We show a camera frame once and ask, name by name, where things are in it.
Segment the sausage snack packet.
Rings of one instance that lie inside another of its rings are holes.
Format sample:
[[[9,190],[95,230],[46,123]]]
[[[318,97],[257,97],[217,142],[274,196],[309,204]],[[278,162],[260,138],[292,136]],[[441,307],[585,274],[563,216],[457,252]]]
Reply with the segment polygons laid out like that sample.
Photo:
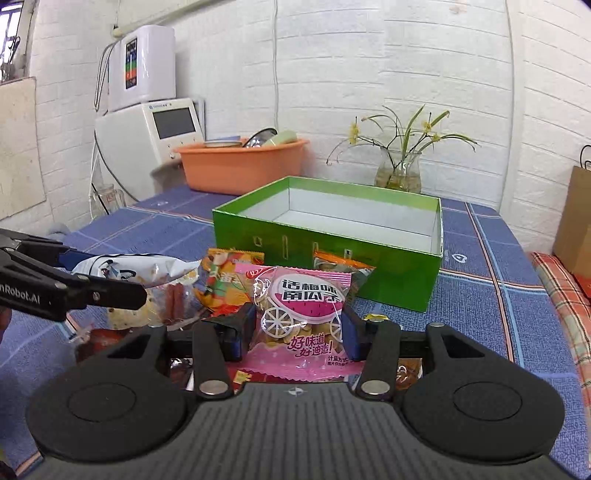
[[[174,328],[197,318],[201,308],[193,287],[176,282],[148,288],[146,303],[138,310],[108,308],[107,319],[115,330],[144,326]]]

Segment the orange plastic basin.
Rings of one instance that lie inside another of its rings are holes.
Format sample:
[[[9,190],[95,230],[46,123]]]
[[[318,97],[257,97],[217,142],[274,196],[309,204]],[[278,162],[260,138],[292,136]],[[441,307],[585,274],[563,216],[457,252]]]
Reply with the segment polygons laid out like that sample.
[[[300,176],[308,140],[257,148],[194,144],[175,150],[190,189],[242,195],[287,176]]]

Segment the white screen appliance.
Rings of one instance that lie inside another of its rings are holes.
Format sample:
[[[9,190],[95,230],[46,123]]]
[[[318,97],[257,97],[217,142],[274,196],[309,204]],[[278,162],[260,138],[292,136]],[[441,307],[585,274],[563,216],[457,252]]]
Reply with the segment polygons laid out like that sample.
[[[179,148],[204,141],[190,98],[141,103],[95,122],[101,172],[138,202],[185,182]]]

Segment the orange plaid cushion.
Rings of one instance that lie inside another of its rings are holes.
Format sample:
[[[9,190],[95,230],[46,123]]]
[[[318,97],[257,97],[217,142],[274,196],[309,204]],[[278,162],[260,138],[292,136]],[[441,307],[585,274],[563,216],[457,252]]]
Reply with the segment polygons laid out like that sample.
[[[590,416],[590,299],[557,257],[539,252],[529,257],[559,315]]]

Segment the small yellow candy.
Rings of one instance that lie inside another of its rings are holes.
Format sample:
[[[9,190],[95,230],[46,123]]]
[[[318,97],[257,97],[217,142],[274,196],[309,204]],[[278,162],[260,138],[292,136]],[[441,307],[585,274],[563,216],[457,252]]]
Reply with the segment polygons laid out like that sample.
[[[372,322],[372,323],[381,323],[384,321],[389,321],[388,316],[383,315],[383,314],[376,314],[376,313],[370,313],[367,314],[363,320],[365,320],[366,322]]]

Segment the glass vase with orchid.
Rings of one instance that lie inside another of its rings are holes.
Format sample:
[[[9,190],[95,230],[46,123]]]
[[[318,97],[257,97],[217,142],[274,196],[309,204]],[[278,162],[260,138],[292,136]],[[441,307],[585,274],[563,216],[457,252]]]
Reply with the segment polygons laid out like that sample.
[[[356,117],[349,126],[346,139],[339,141],[325,159],[329,165],[339,162],[346,152],[355,148],[370,147],[379,150],[382,162],[377,169],[374,184],[377,187],[422,192],[420,158],[429,149],[449,141],[461,142],[471,149],[479,143],[467,135],[456,132],[440,132],[438,127],[449,118],[444,110],[438,115],[419,107],[406,122],[389,106],[382,113],[370,113]]]

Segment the green open cardboard box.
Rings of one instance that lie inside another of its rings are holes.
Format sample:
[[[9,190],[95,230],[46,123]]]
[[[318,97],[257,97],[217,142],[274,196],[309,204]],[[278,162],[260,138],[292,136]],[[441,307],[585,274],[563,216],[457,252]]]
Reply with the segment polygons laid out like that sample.
[[[286,177],[213,209],[217,247],[259,251],[269,265],[314,265],[315,252],[373,266],[360,297],[427,310],[444,254],[436,197]]]

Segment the brown paper bag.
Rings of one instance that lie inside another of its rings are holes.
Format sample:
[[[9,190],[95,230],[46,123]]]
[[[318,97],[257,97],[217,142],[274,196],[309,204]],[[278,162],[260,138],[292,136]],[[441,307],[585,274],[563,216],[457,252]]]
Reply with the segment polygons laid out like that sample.
[[[576,276],[590,278],[590,145],[582,147],[572,169],[553,253]]]

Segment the pink pumpkin seed snack packet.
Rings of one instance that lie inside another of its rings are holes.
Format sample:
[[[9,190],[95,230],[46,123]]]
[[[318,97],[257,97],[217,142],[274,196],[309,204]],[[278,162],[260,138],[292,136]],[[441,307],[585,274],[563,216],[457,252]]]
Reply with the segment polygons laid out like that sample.
[[[360,373],[344,346],[351,274],[246,264],[235,273],[256,306],[256,330],[240,369],[295,382]]]

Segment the orange chip snack packet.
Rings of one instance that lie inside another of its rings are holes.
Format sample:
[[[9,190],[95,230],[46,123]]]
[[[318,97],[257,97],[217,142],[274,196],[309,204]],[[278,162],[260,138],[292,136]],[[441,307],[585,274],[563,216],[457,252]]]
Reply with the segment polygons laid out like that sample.
[[[238,264],[263,265],[262,252],[209,248],[199,266],[199,279],[194,288],[199,303],[212,316],[238,312],[250,301],[249,290],[235,273]]]

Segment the orange brown snack packet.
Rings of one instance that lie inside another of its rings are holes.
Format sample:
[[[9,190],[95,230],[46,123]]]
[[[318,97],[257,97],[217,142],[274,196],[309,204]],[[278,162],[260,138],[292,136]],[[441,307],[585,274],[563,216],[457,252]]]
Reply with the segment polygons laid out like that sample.
[[[315,250],[312,258],[314,259],[314,268],[317,270],[339,274],[346,273],[351,276],[351,286],[349,286],[348,295],[346,295],[349,303],[353,302],[359,290],[365,285],[375,269],[375,266],[320,250]]]

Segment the white water purifier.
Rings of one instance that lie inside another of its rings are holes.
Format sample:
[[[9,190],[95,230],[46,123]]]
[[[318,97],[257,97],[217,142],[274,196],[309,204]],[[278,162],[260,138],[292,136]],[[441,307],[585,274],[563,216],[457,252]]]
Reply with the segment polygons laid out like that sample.
[[[108,44],[101,54],[94,110],[114,112],[176,96],[175,33],[144,25]]]

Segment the white snack bag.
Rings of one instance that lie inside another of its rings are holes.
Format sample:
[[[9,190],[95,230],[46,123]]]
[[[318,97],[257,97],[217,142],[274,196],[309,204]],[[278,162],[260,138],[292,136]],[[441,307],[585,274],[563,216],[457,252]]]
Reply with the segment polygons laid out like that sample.
[[[79,262],[73,274],[122,280],[144,287],[157,287],[198,272],[201,261],[183,261],[155,254],[108,254]]]

